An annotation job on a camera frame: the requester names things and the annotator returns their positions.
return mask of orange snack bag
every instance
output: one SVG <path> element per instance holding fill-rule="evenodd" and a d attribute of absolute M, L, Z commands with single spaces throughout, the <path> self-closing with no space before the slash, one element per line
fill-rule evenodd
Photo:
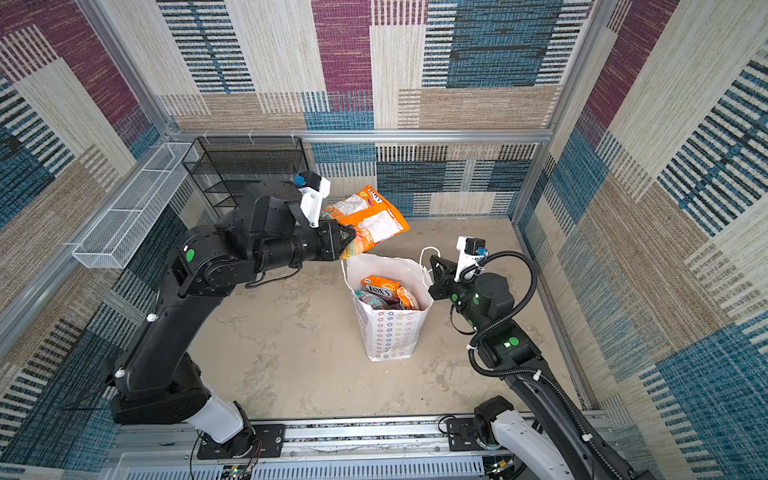
<path fill-rule="evenodd" d="M 419 310 L 416 297 L 407 288 L 400 286 L 400 282 L 383 276 L 368 275 L 362 279 L 361 285 L 361 290 L 377 295 L 389 305 L 399 304 L 403 310 Z"/>
<path fill-rule="evenodd" d="M 322 218 L 329 217 L 354 227 L 357 232 L 355 241 L 342 252 L 341 258 L 366 252 L 390 237 L 411 230 L 402 214 L 370 185 L 326 207 Z"/>
<path fill-rule="evenodd" d="M 400 282 L 390 280 L 382 276 L 368 275 L 362 279 L 362 289 L 382 297 L 387 303 L 397 303 L 400 298 L 397 291 L 400 288 Z"/>
<path fill-rule="evenodd" d="M 418 300 L 416 300 L 416 297 L 413 296 L 413 293 L 410 293 L 407 288 L 401 286 L 397 289 L 396 293 L 397 297 L 400 299 L 400 305 L 402 305 L 403 310 L 420 310 Z"/>

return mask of wall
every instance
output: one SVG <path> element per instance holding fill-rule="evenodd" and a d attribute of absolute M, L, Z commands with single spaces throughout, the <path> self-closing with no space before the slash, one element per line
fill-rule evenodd
<path fill-rule="evenodd" d="M 182 129 L 541 128 L 591 0 L 106 0 Z"/>
<path fill-rule="evenodd" d="M 0 14 L 1 310 L 159 136 L 73 1 L 4 0 Z M 51 478 L 98 470 L 108 415 L 60 408 L 124 345 L 154 295 L 156 255 L 183 230 L 169 208 L 124 272 L 76 269 L 4 355 L 0 461 Z M 28 469 L 4 465 L 4 476 Z"/>
<path fill-rule="evenodd" d="M 768 477 L 768 4 L 620 0 L 520 227 L 660 478 Z"/>
<path fill-rule="evenodd" d="M 118 431 L 107 409 L 114 389 L 98 388 L 101 360 L 154 308 L 166 252 L 186 229 L 169 206 L 125 270 L 79 266 L 5 355 L 0 460 L 15 465 L 6 477 L 96 478 Z M 79 399 L 82 410 L 71 410 Z"/>
<path fill-rule="evenodd" d="M 73 1 L 0 12 L 3 309 L 158 135 Z"/>
<path fill-rule="evenodd" d="M 304 144 L 328 201 L 367 184 L 406 217 L 511 213 L 536 144 Z"/>

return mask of black wire rack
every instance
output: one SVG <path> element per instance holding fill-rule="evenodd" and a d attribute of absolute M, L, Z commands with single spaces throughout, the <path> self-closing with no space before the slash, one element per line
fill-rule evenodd
<path fill-rule="evenodd" d="M 238 205 L 245 186 L 261 180 L 292 181 L 309 170 L 300 138 L 198 137 L 184 167 L 219 215 Z"/>

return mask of white paper bag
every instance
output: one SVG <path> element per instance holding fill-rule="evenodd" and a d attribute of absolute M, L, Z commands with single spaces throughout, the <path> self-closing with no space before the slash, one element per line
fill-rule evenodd
<path fill-rule="evenodd" d="M 360 282 L 368 275 L 400 282 L 413 293 L 422 310 L 374 310 L 361 302 L 355 291 L 360 290 Z M 368 358 L 372 362 L 382 362 L 410 357 L 434 301 L 427 290 L 432 285 L 427 269 L 407 258 L 360 253 L 346 259 L 344 280 L 355 303 L 355 313 Z"/>

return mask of black cable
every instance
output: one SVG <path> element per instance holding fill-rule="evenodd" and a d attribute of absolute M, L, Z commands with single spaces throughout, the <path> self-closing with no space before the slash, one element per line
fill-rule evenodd
<path fill-rule="evenodd" d="M 192 480 L 194 480 L 194 473 L 192 472 L 192 455 L 194 455 L 194 449 L 197 448 L 197 443 L 202 439 L 203 436 L 200 433 L 197 433 L 197 438 L 194 441 L 194 445 L 192 445 L 192 452 L 190 452 L 190 477 Z"/>
<path fill-rule="evenodd" d="M 266 271 L 262 272 L 261 276 L 259 278 L 255 279 L 255 280 L 251 280 L 250 282 L 246 283 L 245 287 L 246 288 L 253 288 L 253 286 L 256 286 L 259 283 L 261 283 L 261 281 L 264 280 L 265 276 L 266 276 Z"/>
<path fill-rule="evenodd" d="M 456 415 L 444 415 L 443 417 L 441 417 L 440 420 L 437 421 L 437 429 L 440 431 L 440 433 L 442 433 L 443 435 L 448 435 L 448 432 L 443 432 L 442 430 L 440 430 L 440 422 L 442 422 L 443 420 L 455 419 L 455 418 L 456 418 Z"/>
<path fill-rule="evenodd" d="M 62 412 L 93 412 L 94 410 L 109 410 L 109 407 L 94 407 L 94 408 L 74 408 L 74 409 L 58 409 Z"/>
<path fill-rule="evenodd" d="M 457 332 L 461 333 L 462 335 L 475 335 L 475 331 L 474 330 L 472 330 L 471 332 L 462 332 L 461 330 L 456 328 L 456 324 L 453 323 L 453 309 L 454 309 L 454 305 L 453 305 L 453 303 L 451 303 L 451 311 L 449 312 L 448 317 L 451 319 L 451 325 L 453 325 L 453 329 L 456 330 Z"/>
<path fill-rule="evenodd" d="M 477 360 L 475 360 L 475 351 L 473 349 L 470 349 L 468 351 L 469 356 L 469 363 L 472 365 L 472 368 L 475 369 L 477 373 L 483 376 L 490 376 L 495 378 L 502 378 L 510 375 L 539 375 L 539 381 L 545 383 L 547 386 L 549 386 L 555 393 L 555 395 L 558 397 L 560 402 L 565 407 L 565 411 L 568 414 L 569 417 L 571 417 L 571 420 L 576 425 L 576 429 L 578 430 L 579 436 L 583 435 L 590 435 L 590 432 L 587 431 L 587 429 L 584 427 L 584 424 L 581 422 L 581 419 L 579 419 L 578 414 L 576 413 L 576 410 L 573 406 L 573 403 L 571 403 L 568 400 L 568 397 L 565 395 L 565 392 L 563 392 L 562 388 L 556 381 L 553 379 L 550 379 L 549 377 L 542 375 L 541 370 L 537 369 L 531 369 L 528 367 L 516 367 L 514 369 L 506 369 L 506 370 L 486 370 L 482 368 L 480 365 L 478 365 Z M 592 455 L 598 457 L 598 461 L 605 467 L 608 472 L 613 475 L 614 478 L 618 478 L 619 480 L 622 480 L 624 477 L 621 476 L 621 473 L 614 467 L 614 465 L 611 463 L 608 458 L 606 458 L 605 455 L 603 455 L 602 452 L 598 450 L 598 447 L 594 444 L 594 439 L 589 439 L 588 441 L 584 442 L 587 447 L 591 450 Z"/>
<path fill-rule="evenodd" d="M 106 387 L 106 386 L 102 386 L 102 387 L 100 387 L 98 390 L 96 390 L 96 391 L 94 391 L 94 392 L 91 392 L 91 393 L 88 393 L 86 396 L 84 396 L 84 397 L 83 397 L 83 398 L 81 398 L 81 399 L 77 399 L 77 400 L 75 400 L 74 402 L 68 403 L 67 405 L 64 405 L 64 406 L 60 406 L 60 407 L 58 407 L 58 408 L 57 408 L 57 410 L 77 410 L 77 408 L 76 408 L 76 407 L 77 407 L 78 405 L 80 405 L 81 403 L 83 403 L 85 400 L 88 400 L 88 399 L 90 399 L 90 398 L 93 398 L 93 397 L 95 397 L 96 395 L 98 395 L 98 394 L 102 393 L 102 392 L 104 391 L 104 389 L 105 389 L 105 388 L 107 388 L 107 387 Z"/>
<path fill-rule="evenodd" d="M 294 270 L 294 272 L 291 273 L 290 275 L 285 275 L 285 276 L 282 276 L 280 278 L 273 278 L 272 280 L 267 280 L 266 282 L 255 281 L 255 280 L 253 282 L 248 282 L 248 283 L 245 284 L 245 287 L 246 288 L 256 288 L 258 286 L 267 285 L 268 283 L 276 282 L 277 280 L 287 280 L 290 277 L 296 275 L 298 272 L 300 272 L 302 267 L 303 267 L 303 265 L 299 265 L 299 268 Z M 263 279 L 265 276 L 266 276 L 266 272 L 264 272 L 264 275 L 262 275 L 261 278 Z"/>
<path fill-rule="evenodd" d="M 520 468 L 518 468 L 517 470 L 515 470 L 515 472 L 512 474 L 512 476 L 511 476 L 511 477 L 507 478 L 507 480 L 515 480 L 517 477 L 519 477 L 520 475 L 522 475 L 522 474 L 523 474 L 523 472 L 525 472 L 525 469 L 526 469 L 526 468 L 528 468 L 528 466 L 527 466 L 525 463 L 523 463 L 522 465 L 520 465 Z"/>
<path fill-rule="evenodd" d="M 575 410 L 575 407 L 573 404 L 569 401 L 568 396 L 565 395 L 565 392 L 563 392 L 562 388 L 558 385 L 556 381 L 553 379 L 548 378 L 547 376 L 544 376 L 541 374 L 541 370 L 531 369 L 527 367 L 516 367 L 513 369 L 506 369 L 506 370 L 488 370 L 482 368 L 475 359 L 475 350 L 477 349 L 477 345 L 493 330 L 497 329 L 500 326 L 505 325 L 507 322 L 511 321 L 515 315 L 517 315 L 520 310 L 522 310 L 526 305 L 528 305 L 528 302 L 531 301 L 533 298 L 533 294 L 536 291 L 536 286 L 538 283 L 538 274 L 536 273 L 536 267 L 527 256 L 520 252 L 515 252 L 513 250 L 504 250 L 502 252 L 493 253 L 491 255 L 488 255 L 487 257 L 480 259 L 479 262 L 477 262 L 477 265 L 471 265 L 465 268 L 461 271 L 461 274 L 459 275 L 459 279 L 464 278 L 464 275 L 467 274 L 469 271 L 475 269 L 477 266 L 484 266 L 488 263 L 492 262 L 493 260 L 496 260 L 497 258 L 501 257 L 517 257 L 520 260 L 523 260 L 525 262 L 525 265 L 528 267 L 528 270 L 531 273 L 531 285 L 528 287 L 528 292 L 526 292 L 523 299 L 515 305 L 512 310 L 510 310 L 509 313 L 504 315 L 502 318 L 496 320 L 495 322 L 487 325 L 484 329 L 477 332 L 475 336 L 472 337 L 472 339 L 469 341 L 469 349 L 467 350 L 467 355 L 469 357 L 469 364 L 472 365 L 472 368 L 483 376 L 489 376 L 489 377 L 495 377 L 495 378 L 503 378 L 510 375 L 539 375 L 539 380 L 545 384 L 547 384 L 552 390 L 554 391 L 555 395 L 558 397 L 560 402 L 565 407 L 565 411 L 568 414 L 569 417 L 571 417 L 571 420 L 576 425 L 576 429 L 578 430 L 579 436 L 588 435 L 589 432 L 584 427 L 584 424 L 581 422 L 581 419 L 579 419 L 578 414 Z M 621 480 L 623 477 L 621 476 L 621 473 L 616 469 L 616 467 L 611 464 L 611 462 L 608 460 L 608 458 L 605 457 L 605 455 L 602 454 L 598 450 L 598 447 L 594 444 L 594 439 L 590 439 L 586 442 L 584 442 L 589 450 L 591 450 L 592 454 L 596 457 L 598 457 L 598 461 L 605 467 L 606 470 L 615 478 L 618 478 Z"/>

